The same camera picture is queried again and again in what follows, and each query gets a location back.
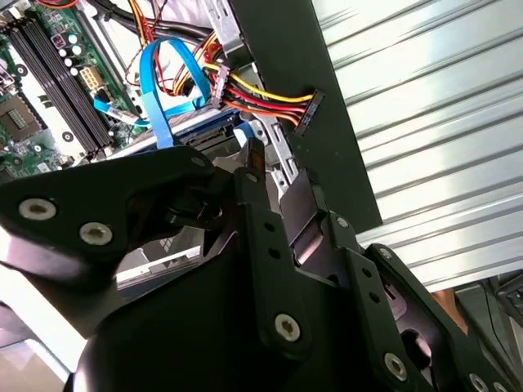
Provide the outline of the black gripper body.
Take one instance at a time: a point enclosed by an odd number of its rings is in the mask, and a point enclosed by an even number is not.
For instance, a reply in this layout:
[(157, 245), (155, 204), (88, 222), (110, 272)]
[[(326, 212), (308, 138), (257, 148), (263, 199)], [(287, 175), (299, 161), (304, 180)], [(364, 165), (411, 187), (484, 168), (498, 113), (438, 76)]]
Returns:
[(231, 243), (111, 314), (71, 391), (392, 391), (337, 278), (294, 269), (259, 287)]

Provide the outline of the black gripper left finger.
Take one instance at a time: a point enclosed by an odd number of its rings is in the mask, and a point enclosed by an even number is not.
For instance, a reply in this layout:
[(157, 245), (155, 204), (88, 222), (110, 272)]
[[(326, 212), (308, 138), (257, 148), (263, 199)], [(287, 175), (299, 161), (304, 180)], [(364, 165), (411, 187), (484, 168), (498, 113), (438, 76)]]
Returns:
[(290, 275), (263, 144), (248, 140), (240, 158), (226, 171), (178, 145), (2, 185), (2, 301), (38, 335), (58, 319), (89, 336), (121, 304), (116, 274), (124, 257), (185, 227), (207, 232), (205, 260), (235, 240), (259, 287)]

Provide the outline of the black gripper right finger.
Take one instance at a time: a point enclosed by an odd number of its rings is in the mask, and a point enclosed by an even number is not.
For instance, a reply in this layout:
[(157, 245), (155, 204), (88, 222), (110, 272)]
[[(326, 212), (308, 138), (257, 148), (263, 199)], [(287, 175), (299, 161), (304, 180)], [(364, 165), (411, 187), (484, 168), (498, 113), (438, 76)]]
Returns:
[(513, 391), (463, 326), (389, 248), (362, 248), (302, 171), (280, 201), (291, 249), (307, 272), (337, 278), (355, 299), (365, 351), (394, 391)]

